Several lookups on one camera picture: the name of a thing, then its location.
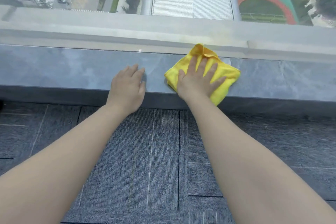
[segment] floor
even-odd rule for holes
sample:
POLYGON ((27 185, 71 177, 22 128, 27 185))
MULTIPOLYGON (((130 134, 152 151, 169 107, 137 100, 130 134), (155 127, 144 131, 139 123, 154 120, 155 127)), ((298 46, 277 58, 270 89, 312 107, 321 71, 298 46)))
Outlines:
MULTIPOLYGON (((5 102, 0 175, 97 107, 5 102)), ((232 114, 336 209, 336 121, 232 114)), ((62 223, 234 223, 188 111, 140 109, 117 128, 62 223)))

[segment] person's left hand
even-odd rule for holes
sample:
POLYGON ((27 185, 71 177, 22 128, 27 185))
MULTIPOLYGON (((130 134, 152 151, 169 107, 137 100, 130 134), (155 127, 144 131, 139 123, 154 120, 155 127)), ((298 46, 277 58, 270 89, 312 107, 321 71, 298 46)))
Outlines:
POLYGON ((121 108, 127 115, 139 109, 145 96, 145 82, 141 78, 144 68, 138 70, 138 64, 127 66, 112 80, 106 105, 121 108))

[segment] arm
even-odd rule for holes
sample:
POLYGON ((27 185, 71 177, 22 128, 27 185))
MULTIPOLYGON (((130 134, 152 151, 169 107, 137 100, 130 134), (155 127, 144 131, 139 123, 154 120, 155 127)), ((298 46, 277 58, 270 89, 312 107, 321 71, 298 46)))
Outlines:
POLYGON ((112 133, 140 107, 144 71, 137 65, 120 71, 105 106, 0 177, 1 223, 60 223, 112 133))
POLYGON ((209 99, 224 81, 203 77, 206 60, 179 76, 179 95, 197 122, 217 183, 237 224, 336 223, 336 212, 275 154, 239 129, 209 99))

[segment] yellow microfiber towel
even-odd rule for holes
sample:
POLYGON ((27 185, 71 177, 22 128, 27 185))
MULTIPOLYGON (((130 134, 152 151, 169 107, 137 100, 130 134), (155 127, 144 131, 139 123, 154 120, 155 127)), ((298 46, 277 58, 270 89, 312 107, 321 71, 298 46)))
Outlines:
POLYGON ((211 82, 214 82, 217 79, 226 76, 225 82, 221 86, 219 86, 217 90, 215 90, 210 96, 212 103, 214 103, 217 106, 228 94, 229 87, 239 78, 240 70, 225 64, 223 61, 220 60, 220 58, 215 52, 204 47, 202 44, 196 44, 186 56, 180 59, 171 69, 169 69, 165 73, 165 78, 167 79, 168 85, 171 86, 176 92, 177 92, 177 81, 179 79, 179 70, 182 69, 185 73, 187 73, 189 63, 193 56, 197 56, 196 70, 202 58, 204 57, 208 58, 204 75, 206 75, 206 73, 213 64, 218 63, 217 70, 211 82))

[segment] forearm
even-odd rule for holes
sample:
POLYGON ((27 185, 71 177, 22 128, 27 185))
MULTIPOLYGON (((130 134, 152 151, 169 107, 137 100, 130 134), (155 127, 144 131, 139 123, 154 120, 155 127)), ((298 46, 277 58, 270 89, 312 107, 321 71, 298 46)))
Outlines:
POLYGON ((237 224, 335 222, 335 212, 321 197, 208 98, 187 103, 237 224))
POLYGON ((59 223, 126 116, 118 107, 101 107, 51 145, 2 175, 2 223, 59 223))

